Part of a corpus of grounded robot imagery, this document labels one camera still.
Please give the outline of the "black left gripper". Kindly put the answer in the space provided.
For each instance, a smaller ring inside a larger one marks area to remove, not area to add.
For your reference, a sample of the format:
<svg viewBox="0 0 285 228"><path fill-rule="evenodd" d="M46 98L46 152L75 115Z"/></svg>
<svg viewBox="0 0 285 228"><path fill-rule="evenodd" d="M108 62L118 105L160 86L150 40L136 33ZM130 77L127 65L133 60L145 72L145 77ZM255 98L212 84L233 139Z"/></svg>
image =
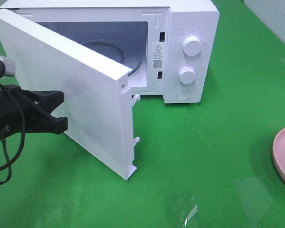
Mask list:
<svg viewBox="0 0 285 228"><path fill-rule="evenodd" d="M61 91L29 91L17 85L0 85L0 140L23 132L65 132L68 118L50 115L63 102ZM47 113L36 113L35 105Z"/></svg>

